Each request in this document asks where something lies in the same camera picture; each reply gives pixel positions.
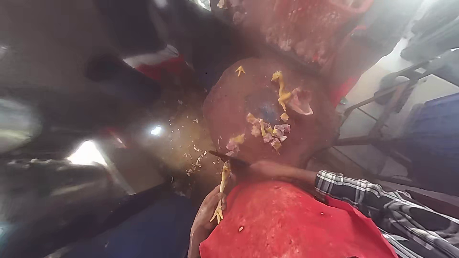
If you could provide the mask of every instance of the checkered sleeve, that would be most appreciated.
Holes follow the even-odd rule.
[[[366,180],[325,170],[318,172],[315,188],[322,194],[352,204],[382,230],[396,232],[406,241],[438,254],[433,257],[459,258],[459,220],[414,203],[407,193],[387,192]],[[403,244],[394,245],[398,240],[388,236],[391,235],[384,235],[398,252],[403,252],[401,257],[417,257],[403,248]]]

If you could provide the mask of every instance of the raw chicken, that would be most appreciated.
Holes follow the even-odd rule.
[[[236,157],[237,151],[230,151],[230,152],[226,153],[226,155],[230,156],[230,157]]]
[[[312,93],[309,90],[303,90],[300,87],[292,91],[292,98],[288,102],[288,106],[302,115],[312,115],[313,110],[309,105],[312,100]]]
[[[238,135],[234,138],[230,138],[226,148],[230,151],[233,151],[239,144],[244,143],[244,137],[246,134]]]
[[[284,128],[282,127],[282,125],[277,124],[274,126],[274,129],[280,130],[282,132],[282,135],[284,135]]]
[[[279,139],[276,138],[274,141],[271,142],[271,146],[272,146],[275,150],[279,151],[279,149],[280,149],[280,147],[282,146],[282,144],[280,143]]]
[[[272,134],[273,134],[274,137],[280,138],[281,136],[284,135],[284,131],[283,131],[283,130],[281,131],[281,130],[279,130],[279,129],[277,129],[277,128],[274,128]]]
[[[271,134],[265,134],[265,136],[263,136],[263,142],[265,143],[270,142],[272,139],[274,139],[274,137]]]
[[[283,113],[282,115],[280,115],[280,118],[282,119],[282,121],[287,122],[289,116],[287,115],[287,113]]]
[[[241,72],[242,72],[242,73],[246,73],[246,72],[244,71],[244,68],[242,68],[242,66],[239,66],[239,68],[237,68],[236,73],[237,73],[237,72],[239,72],[239,73],[237,74],[237,77],[239,77],[239,76],[241,75]]]
[[[255,137],[259,137],[260,134],[261,134],[261,130],[256,125],[253,125],[252,126],[252,135],[255,136]]]
[[[222,182],[220,183],[220,192],[221,193],[223,193],[223,191],[225,190],[227,179],[230,176],[230,173],[231,173],[231,168],[230,168],[229,163],[226,161],[223,164],[223,168],[222,168]],[[217,208],[215,209],[215,212],[213,213],[213,216],[212,216],[212,219],[210,220],[210,222],[212,222],[214,218],[217,218],[217,224],[220,224],[220,221],[223,219],[222,200],[221,199],[218,202]]]
[[[282,127],[282,129],[284,129],[284,132],[285,133],[290,133],[290,125],[285,123],[285,124],[281,124],[280,125]]]
[[[266,131],[264,130],[266,123],[263,121],[263,119],[260,119],[260,129],[261,129],[261,135],[265,137]]]
[[[285,108],[285,101],[288,101],[288,99],[291,96],[291,93],[288,91],[285,91],[285,83],[284,83],[284,77],[282,76],[281,71],[277,71],[273,74],[273,77],[271,78],[271,81],[278,81],[279,82],[279,99],[278,102],[284,109],[284,112],[286,111]]]
[[[287,136],[283,135],[279,137],[280,142],[284,142],[287,139]]]

